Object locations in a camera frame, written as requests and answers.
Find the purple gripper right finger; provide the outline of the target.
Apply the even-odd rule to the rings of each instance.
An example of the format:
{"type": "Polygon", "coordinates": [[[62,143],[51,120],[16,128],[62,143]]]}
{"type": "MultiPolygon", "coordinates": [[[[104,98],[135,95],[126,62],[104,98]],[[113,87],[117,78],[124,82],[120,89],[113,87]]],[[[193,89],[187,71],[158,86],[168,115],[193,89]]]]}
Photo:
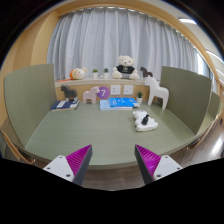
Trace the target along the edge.
{"type": "Polygon", "coordinates": [[[150,184],[182,169],[170,156],[159,156],[140,145],[135,145],[134,154],[145,184],[150,184]]]}

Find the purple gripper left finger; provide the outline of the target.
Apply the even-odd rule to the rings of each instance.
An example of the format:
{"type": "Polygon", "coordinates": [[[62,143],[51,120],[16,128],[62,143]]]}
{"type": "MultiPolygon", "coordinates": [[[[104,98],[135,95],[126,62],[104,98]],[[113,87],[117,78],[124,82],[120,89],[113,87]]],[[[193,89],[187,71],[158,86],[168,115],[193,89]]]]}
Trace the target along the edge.
{"type": "Polygon", "coordinates": [[[87,145],[68,156],[57,156],[44,170],[81,186],[92,154],[92,145],[87,145]]]}

